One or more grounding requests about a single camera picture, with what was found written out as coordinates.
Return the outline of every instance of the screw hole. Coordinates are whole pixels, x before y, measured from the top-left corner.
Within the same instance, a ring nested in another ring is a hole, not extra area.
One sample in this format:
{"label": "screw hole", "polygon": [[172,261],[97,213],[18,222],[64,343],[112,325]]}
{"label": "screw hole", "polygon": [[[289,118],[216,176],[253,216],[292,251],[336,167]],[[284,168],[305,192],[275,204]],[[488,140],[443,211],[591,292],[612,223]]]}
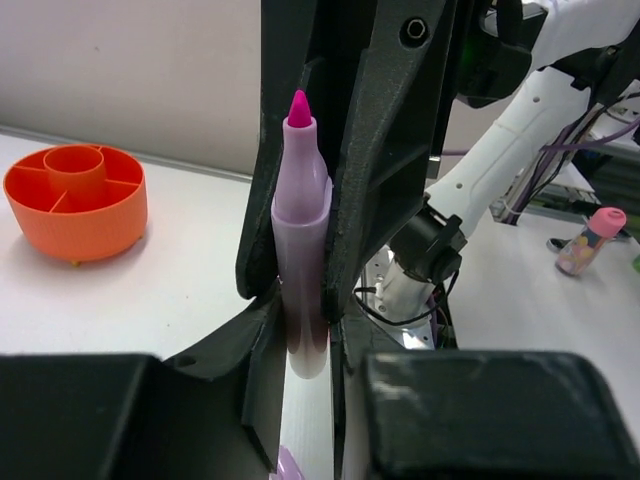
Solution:
{"label": "screw hole", "polygon": [[418,17],[410,18],[400,30],[400,41],[405,47],[417,48],[429,38],[429,29],[424,20]]}

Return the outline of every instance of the black cable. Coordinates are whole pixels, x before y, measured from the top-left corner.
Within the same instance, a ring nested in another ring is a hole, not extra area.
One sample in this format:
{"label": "black cable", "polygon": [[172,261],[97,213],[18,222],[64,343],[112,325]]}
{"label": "black cable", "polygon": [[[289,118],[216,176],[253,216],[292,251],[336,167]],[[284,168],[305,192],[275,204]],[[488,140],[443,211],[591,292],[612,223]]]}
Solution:
{"label": "black cable", "polygon": [[[365,311],[365,313],[371,315],[376,320],[378,320],[378,321],[380,321],[380,322],[382,322],[382,323],[384,323],[386,325],[391,325],[392,327],[402,327],[404,325],[409,325],[410,323],[417,322],[418,320],[422,320],[423,318],[428,317],[433,312],[438,310],[438,308],[442,308],[442,305],[444,304],[444,302],[449,297],[449,294],[451,293],[451,290],[453,290],[453,287],[456,284],[456,281],[458,280],[458,275],[459,274],[460,274],[460,270],[456,270],[454,272],[454,274],[451,276],[451,282],[449,283],[449,288],[447,289],[446,293],[444,294],[444,297],[441,298],[438,303],[436,303],[435,307],[427,310],[424,313],[421,313],[420,315],[417,315],[417,316],[415,316],[413,318],[410,318],[408,320],[401,320],[400,322],[392,322],[391,320],[387,320],[382,315],[380,315],[378,312],[376,312],[374,309],[369,307],[369,305],[367,305],[362,299],[358,298],[357,295],[355,297],[356,298],[356,302],[358,303],[358,305],[360,305],[360,308],[362,308],[362,310]],[[372,288],[372,287],[360,287],[360,288],[356,288],[353,291],[353,293],[375,293],[375,292],[376,292],[375,288]]]}
{"label": "black cable", "polygon": [[[596,121],[600,118],[600,116],[606,112],[608,109],[606,107],[602,107],[594,116],[591,120],[589,120],[586,125],[584,127],[582,127],[582,129],[580,129],[580,131],[574,136],[574,139],[580,139],[583,137],[583,135],[585,135],[589,130],[591,130],[591,128],[593,127],[593,125],[596,123]],[[567,150],[566,152],[564,152],[564,154],[562,155],[562,159],[558,162],[558,165],[556,165],[555,170],[553,171],[553,173],[551,175],[549,175],[549,177],[542,182],[540,185],[538,185],[538,187],[536,187],[532,192],[531,195],[529,196],[529,199],[527,200],[526,205],[528,205],[529,203],[531,203],[531,201],[540,194],[540,192],[542,192],[542,190],[544,190],[545,188],[547,188],[551,182],[553,182],[558,175],[560,175],[560,171],[562,170],[563,165],[566,163],[567,159],[569,158],[569,155],[573,153],[571,150]]]}

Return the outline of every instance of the pink bottle cap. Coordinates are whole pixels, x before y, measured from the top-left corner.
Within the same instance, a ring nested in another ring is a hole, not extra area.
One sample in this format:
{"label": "pink bottle cap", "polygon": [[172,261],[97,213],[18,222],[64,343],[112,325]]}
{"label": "pink bottle cap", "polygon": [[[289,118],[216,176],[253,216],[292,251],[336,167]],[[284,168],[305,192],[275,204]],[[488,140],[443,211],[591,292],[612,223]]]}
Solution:
{"label": "pink bottle cap", "polygon": [[596,235],[613,238],[627,223],[627,216],[619,208],[600,208],[589,220],[588,227]]}

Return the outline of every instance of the pink marker tip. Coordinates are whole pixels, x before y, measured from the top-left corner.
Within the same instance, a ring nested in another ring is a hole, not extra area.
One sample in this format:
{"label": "pink marker tip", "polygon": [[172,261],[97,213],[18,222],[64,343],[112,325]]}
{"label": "pink marker tip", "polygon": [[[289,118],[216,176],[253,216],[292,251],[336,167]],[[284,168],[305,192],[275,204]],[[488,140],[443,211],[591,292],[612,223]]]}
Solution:
{"label": "pink marker tip", "polygon": [[311,125],[311,108],[309,108],[307,96],[302,90],[296,91],[293,96],[287,123],[294,128],[305,128]]}

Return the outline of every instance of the small bottle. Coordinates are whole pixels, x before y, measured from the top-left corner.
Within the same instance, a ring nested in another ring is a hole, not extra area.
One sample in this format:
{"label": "small bottle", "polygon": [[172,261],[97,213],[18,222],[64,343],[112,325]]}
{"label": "small bottle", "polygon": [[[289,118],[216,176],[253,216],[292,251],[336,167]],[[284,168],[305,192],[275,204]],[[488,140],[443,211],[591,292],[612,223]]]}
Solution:
{"label": "small bottle", "polygon": [[562,273],[580,275],[596,257],[600,249],[614,238],[627,222],[618,208],[600,208],[587,226],[560,251],[556,267]]}

